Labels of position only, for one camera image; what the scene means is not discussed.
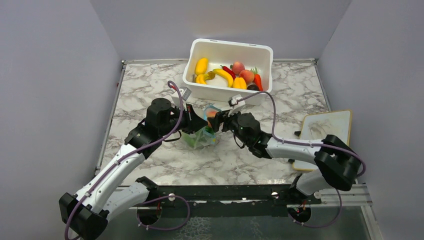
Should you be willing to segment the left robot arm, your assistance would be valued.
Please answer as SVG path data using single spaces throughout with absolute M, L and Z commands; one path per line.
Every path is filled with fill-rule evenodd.
M 137 201 L 147 206 L 155 203 L 157 191 L 141 183 L 131 185 L 123 193 L 115 193 L 115 190 L 170 135 L 193 134 L 207 124 L 191 104 L 179 100 L 172 105 L 168 99 L 154 99 L 146 110 L 146 117 L 128 133 L 106 167 L 76 193 L 66 192 L 59 199 L 65 239 L 69 239 L 69 231 L 73 230 L 78 238 L 95 240 L 109 221 L 130 205 Z

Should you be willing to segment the peach orange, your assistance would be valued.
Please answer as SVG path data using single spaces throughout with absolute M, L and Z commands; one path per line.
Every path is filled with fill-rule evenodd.
M 207 120 L 207 123 L 208 123 L 208 127 L 212 128 L 212 129 L 216 126 L 216 122 L 217 122 L 216 115 L 217 115 L 217 113 L 218 113 L 218 111 L 216 111 L 216 110 L 208 110 L 205 114 L 206 120 Z

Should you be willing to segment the clear zip top bag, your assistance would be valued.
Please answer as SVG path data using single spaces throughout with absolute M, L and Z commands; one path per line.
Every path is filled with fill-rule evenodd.
M 208 117 L 214 117 L 220 111 L 214 105 L 209 105 L 203 110 L 203 119 L 208 120 Z M 218 143 L 217 136 L 209 125 L 192 134 L 182 133 L 181 140 L 191 149 L 214 146 Z

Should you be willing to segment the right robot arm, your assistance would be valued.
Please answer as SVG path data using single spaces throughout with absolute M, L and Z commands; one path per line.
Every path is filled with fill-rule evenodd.
M 362 165 L 358 155 L 335 135 L 322 140 L 278 139 L 261 130 L 251 113 L 218 112 L 207 119 L 217 132 L 231 132 L 254 156 L 266 159 L 292 159 L 317 166 L 316 170 L 298 175 L 287 196 L 300 204 L 309 196 L 327 188 L 350 191 Z

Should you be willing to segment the green lettuce head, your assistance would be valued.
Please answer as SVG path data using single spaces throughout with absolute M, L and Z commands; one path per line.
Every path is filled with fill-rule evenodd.
M 181 139 L 185 144 L 192 149 L 197 149 L 206 146 L 209 142 L 204 135 L 203 130 L 199 130 L 193 134 L 182 133 Z

